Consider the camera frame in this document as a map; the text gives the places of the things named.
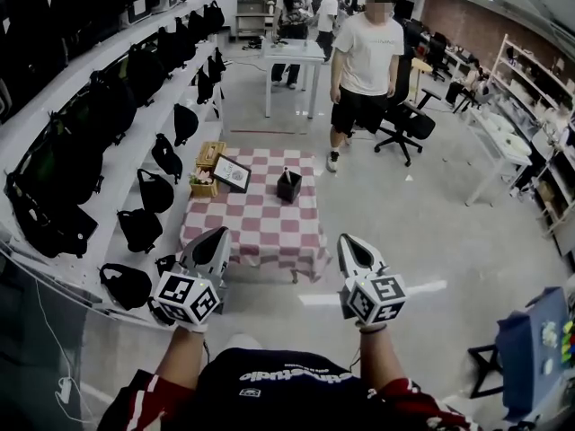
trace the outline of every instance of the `brick wall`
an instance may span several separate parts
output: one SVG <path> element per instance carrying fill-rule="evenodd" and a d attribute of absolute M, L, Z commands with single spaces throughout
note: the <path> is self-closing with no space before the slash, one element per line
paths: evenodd
<path fill-rule="evenodd" d="M 575 64 L 543 37 L 510 19 L 466 0 L 425 0 L 421 21 L 431 33 L 443 33 L 452 43 L 466 48 L 489 69 L 497 57 L 503 37 L 532 51 L 537 59 L 551 68 L 553 59 L 562 57 L 567 77 L 575 81 Z"/>

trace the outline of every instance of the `red sleeve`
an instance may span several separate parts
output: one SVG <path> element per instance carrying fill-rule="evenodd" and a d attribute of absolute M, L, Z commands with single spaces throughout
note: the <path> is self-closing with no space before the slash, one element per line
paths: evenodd
<path fill-rule="evenodd" d="M 137 371 L 131 384 L 119 391 L 98 430 L 143 430 L 157 419 L 175 418 L 180 406 L 190 403 L 194 391 L 167 382 L 158 375 Z"/>
<path fill-rule="evenodd" d="M 421 392 L 408 378 L 394 380 L 377 396 L 385 401 L 405 429 L 463 429 L 481 431 L 470 418 L 461 415 L 432 396 Z"/>

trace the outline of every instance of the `computer monitor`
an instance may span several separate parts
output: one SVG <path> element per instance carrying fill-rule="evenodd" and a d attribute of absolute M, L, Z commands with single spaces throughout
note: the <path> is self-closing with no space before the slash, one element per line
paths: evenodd
<path fill-rule="evenodd" d="M 397 0 L 394 9 L 395 19 L 411 19 L 411 13 L 413 13 L 413 6 L 415 4 L 410 0 Z"/>

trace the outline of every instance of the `black shorts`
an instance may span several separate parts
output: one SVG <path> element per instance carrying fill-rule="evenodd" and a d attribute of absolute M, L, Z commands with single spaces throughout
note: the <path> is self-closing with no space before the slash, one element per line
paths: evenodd
<path fill-rule="evenodd" d="M 339 133 L 351 137 L 354 123 L 376 133 L 387 110 L 387 94 L 383 96 L 364 96 L 340 87 L 339 104 L 333 104 L 332 124 Z"/>

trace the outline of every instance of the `black box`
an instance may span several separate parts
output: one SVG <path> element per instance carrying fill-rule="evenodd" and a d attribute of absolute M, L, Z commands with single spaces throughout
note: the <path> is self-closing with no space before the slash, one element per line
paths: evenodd
<path fill-rule="evenodd" d="M 278 198 L 281 198 L 291 204 L 297 198 L 297 195 L 299 195 L 299 190 L 302 188 L 302 176 L 290 171 L 289 178 L 291 179 L 291 184 L 288 182 L 288 177 L 286 177 L 286 174 L 282 172 L 281 177 L 278 180 L 277 194 Z"/>

